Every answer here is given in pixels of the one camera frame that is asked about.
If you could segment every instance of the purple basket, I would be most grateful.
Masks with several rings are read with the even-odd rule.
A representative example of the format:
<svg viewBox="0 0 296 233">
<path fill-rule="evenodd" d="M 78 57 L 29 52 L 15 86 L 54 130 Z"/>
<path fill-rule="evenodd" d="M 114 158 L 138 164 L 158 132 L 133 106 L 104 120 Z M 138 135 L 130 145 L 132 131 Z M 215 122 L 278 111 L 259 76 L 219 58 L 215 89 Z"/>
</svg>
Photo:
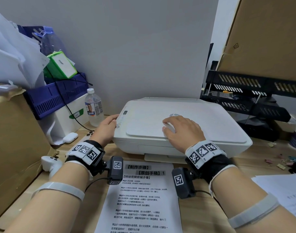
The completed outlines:
<svg viewBox="0 0 296 233">
<path fill-rule="evenodd" d="M 85 81 L 85 74 L 82 73 L 82 76 L 77 74 L 72 77 L 71 80 L 56 82 L 60 93 L 67 104 L 87 93 L 86 90 L 88 89 L 88 84 Z M 24 93 L 24 96 L 37 120 L 41 120 L 45 116 L 65 106 L 55 83 L 27 90 Z"/>
</svg>

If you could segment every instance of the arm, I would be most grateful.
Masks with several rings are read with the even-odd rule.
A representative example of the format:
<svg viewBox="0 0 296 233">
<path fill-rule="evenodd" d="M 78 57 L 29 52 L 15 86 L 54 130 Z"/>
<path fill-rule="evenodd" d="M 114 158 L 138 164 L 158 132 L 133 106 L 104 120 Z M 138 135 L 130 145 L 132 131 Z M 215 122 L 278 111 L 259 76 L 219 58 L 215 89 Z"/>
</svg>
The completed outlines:
<svg viewBox="0 0 296 233">
<path fill-rule="evenodd" d="M 105 147 L 113 138 L 117 117 L 118 115 L 107 117 L 90 139 Z M 88 172 L 83 166 L 69 162 L 65 163 L 50 181 L 69 184 L 84 192 L 88 179 Z M 80 199 L 68 193 L 42 190 L 34 196 L 5 232 L 70 232 L 80 204 Z"/>
<path fill-rule="evenodd" d="M 166 118 L 163 122 L 174 126 L 175 133 L 166 127 L 163 127 L 163 132 L 169 142 L 182 153 L 199 141 L 206 140 L 200 126 L 190 119 L 177 116 Z M 236 167 L 230 167 L 216 176 L 212 181 L 212 190 L 228 218 L 238 215 L 267 196 L 263 189 Z M 296 217 L 282 206 L 260 221 L 236 229 L 238 233 L 288 231 L 296 233 Z"/>
</svg>

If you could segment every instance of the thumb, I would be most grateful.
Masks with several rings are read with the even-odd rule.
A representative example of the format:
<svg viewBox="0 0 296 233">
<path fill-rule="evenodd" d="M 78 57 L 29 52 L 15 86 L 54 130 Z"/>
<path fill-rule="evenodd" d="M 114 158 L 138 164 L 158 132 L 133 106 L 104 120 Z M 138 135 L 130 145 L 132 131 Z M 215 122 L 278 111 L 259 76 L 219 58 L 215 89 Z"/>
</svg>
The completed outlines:
<svg viewBox="0 0 296 233">
<path fill-rule="evenodd" d="M 167 138 L 171 137 L 174 135 L 174 133 L 167 127 L 162 127 L 163 133 L 166 135 Z"/>
<path fill-rule="evenodd" d="M 116 120 L 112 120 L 110 123 L 109 123 L 109 126 L 111 127 L 116 127 Z"/>
</svg>

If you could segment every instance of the hand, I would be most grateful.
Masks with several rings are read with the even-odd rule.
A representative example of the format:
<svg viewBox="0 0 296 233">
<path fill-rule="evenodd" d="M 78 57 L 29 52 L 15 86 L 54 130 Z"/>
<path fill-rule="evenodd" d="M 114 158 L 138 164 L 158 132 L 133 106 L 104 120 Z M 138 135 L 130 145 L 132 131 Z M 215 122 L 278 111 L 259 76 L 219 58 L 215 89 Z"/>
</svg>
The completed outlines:
<svg viewBox="0 0 296 233">
<path fill-rule="evenodd" d="M 112 140 L 114 136 L 114 130 L 116 129 L 116 118 L 118 114 L 106 117 L 99 126 L 95 129 L 95 132 L 91 136 L 90 140 L 97 141 L 103 148 Z"/>
<path fill-rule="evenodd" d="M 183 116 L 172 116 L 163 120 L 164 123 L 171 123 L 175 128 L 173 133 L 169 128 L 163 127 L 162 131 L 168 138 L 169 142 L 182 153 L 199 141 L 206 140 L 200 126 Z"/>
</svg>

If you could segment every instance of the person's right arm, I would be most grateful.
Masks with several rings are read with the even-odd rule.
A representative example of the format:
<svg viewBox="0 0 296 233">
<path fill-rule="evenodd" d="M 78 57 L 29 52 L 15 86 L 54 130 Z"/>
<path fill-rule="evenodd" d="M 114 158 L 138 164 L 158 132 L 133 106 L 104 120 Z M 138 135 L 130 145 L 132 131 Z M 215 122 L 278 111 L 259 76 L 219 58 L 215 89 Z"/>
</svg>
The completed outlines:
<svg viewBox="0 0 296 233">
<path fill-rule="evenodd" d="M 176 116 L 166 118 L 163 122 L 174 126 L 175 133 L 166 127 L 163 127 L 163 132 L 173 147 L 182 153 L 199 141 L 206 140 L 200 126 L 190 119 Z M 227 168 L 216 176 L 212 181 L 212 191 L 229 219 L 267 196 L 263 189 L 236 167 Z M 258 222 L 237 228 L 236 232 L 296 233 L 296 217 L 279 206 Z"/>
</svg>

